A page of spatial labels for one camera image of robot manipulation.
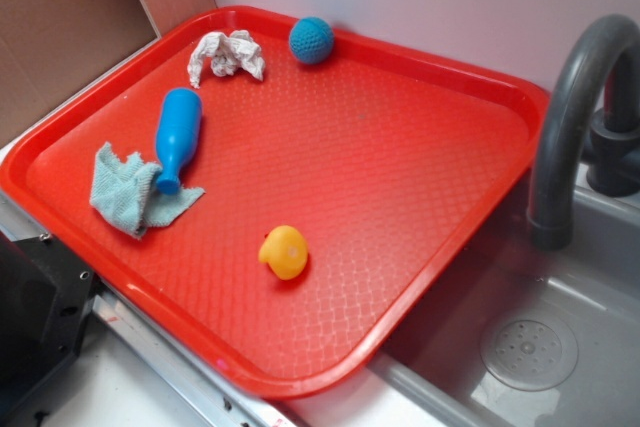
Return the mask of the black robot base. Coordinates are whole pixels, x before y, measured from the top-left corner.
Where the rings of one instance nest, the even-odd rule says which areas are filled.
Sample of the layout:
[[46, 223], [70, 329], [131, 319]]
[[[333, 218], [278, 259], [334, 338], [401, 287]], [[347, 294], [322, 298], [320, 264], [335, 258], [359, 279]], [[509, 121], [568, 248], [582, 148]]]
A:
[[56, 238], [1, 237], [1, 424], [80, 354], [94, 271]]

